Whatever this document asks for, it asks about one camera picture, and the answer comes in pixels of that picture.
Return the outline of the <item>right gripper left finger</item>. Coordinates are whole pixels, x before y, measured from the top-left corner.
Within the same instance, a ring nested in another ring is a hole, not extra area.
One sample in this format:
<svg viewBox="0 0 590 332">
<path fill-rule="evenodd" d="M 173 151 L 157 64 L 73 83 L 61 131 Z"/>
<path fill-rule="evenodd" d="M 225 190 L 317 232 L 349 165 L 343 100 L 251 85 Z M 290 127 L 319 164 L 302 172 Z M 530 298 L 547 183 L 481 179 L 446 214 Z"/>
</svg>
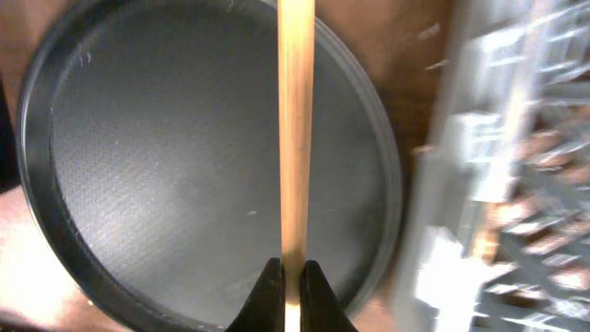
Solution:
<svg viewBox="0 0 590 332">
<path fill-rule="evenodd" d="M 283 266 L 279 258 L 270 258 L 226 332 L 282 332 L 284 312 Z"/>
</svg>

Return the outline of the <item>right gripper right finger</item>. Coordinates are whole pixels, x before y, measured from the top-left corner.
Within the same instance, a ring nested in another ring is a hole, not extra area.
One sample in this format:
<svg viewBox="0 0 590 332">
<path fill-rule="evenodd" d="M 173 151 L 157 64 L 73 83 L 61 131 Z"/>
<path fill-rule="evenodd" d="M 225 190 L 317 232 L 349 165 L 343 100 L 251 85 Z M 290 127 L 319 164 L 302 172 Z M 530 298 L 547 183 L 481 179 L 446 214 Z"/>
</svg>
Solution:
<svg viewBox="0 0 590 332">
<path fill-rule="evenodd" d="M 358 332 L 340 308 L 320 265 L 305 263 L 301 274 L 301 331 Z"/>
</svg>

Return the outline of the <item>wooden chopstick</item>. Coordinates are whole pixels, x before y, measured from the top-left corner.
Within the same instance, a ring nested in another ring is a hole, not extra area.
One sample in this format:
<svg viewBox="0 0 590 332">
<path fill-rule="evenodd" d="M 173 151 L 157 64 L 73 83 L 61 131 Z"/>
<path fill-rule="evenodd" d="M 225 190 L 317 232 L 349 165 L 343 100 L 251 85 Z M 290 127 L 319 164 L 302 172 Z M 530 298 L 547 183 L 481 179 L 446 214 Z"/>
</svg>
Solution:
<svg viewBox="0 0 590 332">
<path fill-rule="evenodd" d="M 301 330 L 313 117 L 314 0 L 277 2 L 281 254 L 284 330 Z"/>
</svg>

